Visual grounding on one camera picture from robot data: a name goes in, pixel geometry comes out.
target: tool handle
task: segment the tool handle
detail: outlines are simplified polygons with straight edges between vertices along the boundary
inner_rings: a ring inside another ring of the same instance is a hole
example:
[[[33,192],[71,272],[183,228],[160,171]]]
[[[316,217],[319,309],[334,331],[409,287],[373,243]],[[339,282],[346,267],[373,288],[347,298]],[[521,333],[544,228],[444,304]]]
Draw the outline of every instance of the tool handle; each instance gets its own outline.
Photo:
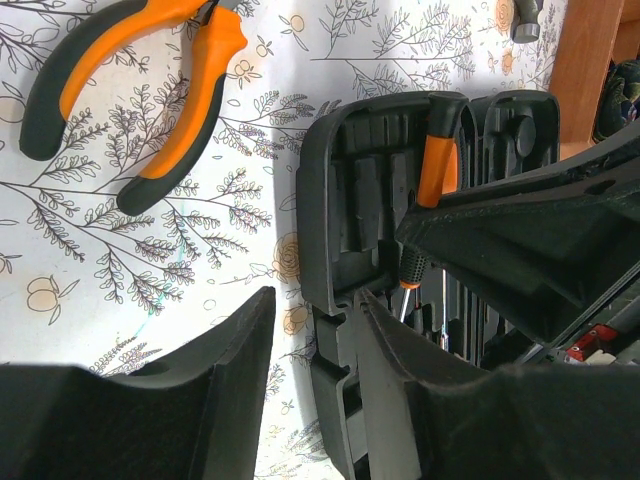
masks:
[[[415,248],[405,245],[400,258],[400,286],[415,290],[422,283],[427,259]]]
[[[247,45],[240,17],[213,7],[193,42],[189,95],[174,131],[162,150],[120,191],[117,204],[138,215],[170,193],[198,161],[213,134],[231,58]]]
[[[438,205],[445,187],[445,178],[449,177],[447,190],[450,190],[450,184],[457,184],[457,151],[454,137],[460,115],[469,99],[457,92],[433,92],[429,94],[429,103],[427,141],[416,196],[416,203],[424,208],[434,208]]]
[[[516,0],[518,24],[513,31],[515,43],[531,43],[540,38],[538,17],[544,8],[544,0]]]
[[[186,21],[201,4],[201,0],[123,0],[73,29],[44,62],[31,88],[20,150],[34,160],[55,156],[71,110],[93,72],[137,38]]]

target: white patterned fabric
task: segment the white patterned fabric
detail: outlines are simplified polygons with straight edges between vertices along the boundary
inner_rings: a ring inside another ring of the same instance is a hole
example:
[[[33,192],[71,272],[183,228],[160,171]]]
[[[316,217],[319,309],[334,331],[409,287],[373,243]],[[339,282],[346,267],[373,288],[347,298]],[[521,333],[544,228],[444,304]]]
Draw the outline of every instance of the white patterned fabric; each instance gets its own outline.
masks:
[[[509,39],[512,0],[243,0],[248,46],[190,176],[127,217],[114,198],[161,148],[188,94],[197,21],[95,72],[48,162],[18,149],[37,71],[109,0],[0,0],[0,362],[131,372],[277,288],[259,479],[341,478],[324,453],[300,295],[295,171],[306,129],[356,99],[417,89],[472,97],[548,86],[567,0],[541,40]]]

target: red object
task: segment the red object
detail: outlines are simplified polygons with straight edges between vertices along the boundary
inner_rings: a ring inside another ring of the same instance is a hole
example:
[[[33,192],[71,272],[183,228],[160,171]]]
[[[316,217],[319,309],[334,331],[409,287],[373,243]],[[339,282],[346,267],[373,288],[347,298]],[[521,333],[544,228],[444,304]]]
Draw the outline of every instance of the red object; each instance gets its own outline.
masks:
[[[602,348],[603,344],[611,342],[617,336],[618,332],[613,328],[606,325],[596,325],[574,343],[567,350],[567,354],[579,362],[584,362],[593,352]]]

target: tool case compartment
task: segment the tool case compartment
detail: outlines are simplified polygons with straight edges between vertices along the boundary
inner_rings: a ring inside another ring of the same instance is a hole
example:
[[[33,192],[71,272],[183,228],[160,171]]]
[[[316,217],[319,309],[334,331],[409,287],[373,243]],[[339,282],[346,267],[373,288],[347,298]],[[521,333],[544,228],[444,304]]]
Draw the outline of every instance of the tool case compartment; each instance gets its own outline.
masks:
[[[369,478],[351,332],[353,295],[365,287],[394,314],[400,309],[401,245],[395,235],[420,180],[429,93],[346,105],[317,120],[302,145],[296,176],[297,222],[302,295],[312,305],[317,338],[311,376],[325,449],[348,479]],[[543,92],[509,92],[471,102],[455,137],[459,189],[498,178],[500,171],[510,176],[518,168],[526,171],[555,161],[559,115],[557,106],[549,105],[555,101]],[[539,136],[550,135],[544,148],[535,145],[524,161],[511,157],[508,149],[502,159],[494,160],[488,149],[496,151],[489,147],[490,139],[503,133],[501,122],[511,125],[512,118],[527,115]],[[452,276],[444,278],[446,304],[442,270],[425,272],[421,288],[425,334],[436,338],[446,307],[452,319],[452,352],[479,364],[485,331],[492,331],[500,318]]]
[[[456,192],[438,209],[415,208],[398,238],[544,351],[571,347],[640,272],[638,127],[560,164]]]
[[[309,129],[297,172],[304,298],[328,315],[355,289],[391,294],[398,285],[395,230],[415,195],[429,115],[429,92],[355,102]],[[476,156],[470,110],[456,141],[461,171]],[[460,175],[467,186],[468,175]]]

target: wooden panel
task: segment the wooden panel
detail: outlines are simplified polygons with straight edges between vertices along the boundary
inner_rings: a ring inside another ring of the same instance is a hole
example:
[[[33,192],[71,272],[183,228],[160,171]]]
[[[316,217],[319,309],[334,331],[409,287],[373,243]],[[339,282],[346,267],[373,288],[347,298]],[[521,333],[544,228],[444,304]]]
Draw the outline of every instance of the wooden panel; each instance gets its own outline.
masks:
[[[623,5],[624,0],[569,0],[550,87],[560,103],[561,143],[592,137]]]
[[[640,48],[640,20],[621,23],[613,47],[613,60],[616,63],[635,60]]]
[[[584,152],[593,147],[594,142],[576,142],[576,143],[561,143],[560,144],[560,160],[571,158],[574,155]]]
[[[634,20],[640,20],[640,0],[626,0],[620,22],[626,23]]]

